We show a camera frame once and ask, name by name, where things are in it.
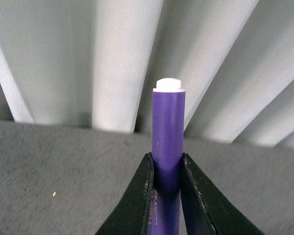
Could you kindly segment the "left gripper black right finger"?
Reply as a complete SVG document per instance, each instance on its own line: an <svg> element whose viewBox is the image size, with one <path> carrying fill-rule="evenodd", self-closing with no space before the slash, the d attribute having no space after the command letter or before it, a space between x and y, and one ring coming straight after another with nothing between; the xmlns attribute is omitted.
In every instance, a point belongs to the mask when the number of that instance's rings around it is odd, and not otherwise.
<svg viewBox="0 0 294 235"><path fill-rule="evenodd" d="M186 153L181 164L181 203L188 235L262 235Z"/></svg>

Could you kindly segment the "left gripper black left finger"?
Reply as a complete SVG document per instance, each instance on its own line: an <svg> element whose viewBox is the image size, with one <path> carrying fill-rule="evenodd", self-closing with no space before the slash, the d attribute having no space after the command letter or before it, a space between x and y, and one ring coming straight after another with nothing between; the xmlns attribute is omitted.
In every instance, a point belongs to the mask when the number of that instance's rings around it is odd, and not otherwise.
<svg viewBox="0 0 294 235"><path fill-rule="evenodd" d="M155 169L151 153L143 156L119 203L97 235L150 235Z"/></svg>

